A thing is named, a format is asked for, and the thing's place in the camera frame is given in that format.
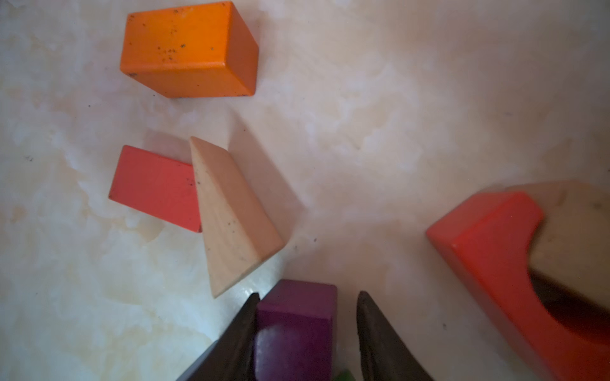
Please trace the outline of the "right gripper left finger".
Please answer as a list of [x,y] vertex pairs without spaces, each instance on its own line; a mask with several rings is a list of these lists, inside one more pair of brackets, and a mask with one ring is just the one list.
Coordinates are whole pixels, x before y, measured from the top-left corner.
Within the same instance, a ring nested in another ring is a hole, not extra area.
[[246,300],[223,335],[178,380],[255,380],[254,338],[258,293]]

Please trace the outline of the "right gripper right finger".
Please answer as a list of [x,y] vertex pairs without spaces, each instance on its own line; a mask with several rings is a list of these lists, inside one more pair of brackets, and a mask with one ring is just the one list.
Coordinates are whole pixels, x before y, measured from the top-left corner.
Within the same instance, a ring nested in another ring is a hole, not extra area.
[[366,291],[357,297],[356,319],[364,380],[432,381]]

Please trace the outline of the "purple cube block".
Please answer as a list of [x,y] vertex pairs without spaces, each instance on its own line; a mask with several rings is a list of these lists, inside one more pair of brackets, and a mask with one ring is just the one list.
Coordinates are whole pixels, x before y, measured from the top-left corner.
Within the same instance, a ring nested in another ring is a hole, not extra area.
[[257,305],[256,380],[330,380],[338,288],[280,280]]

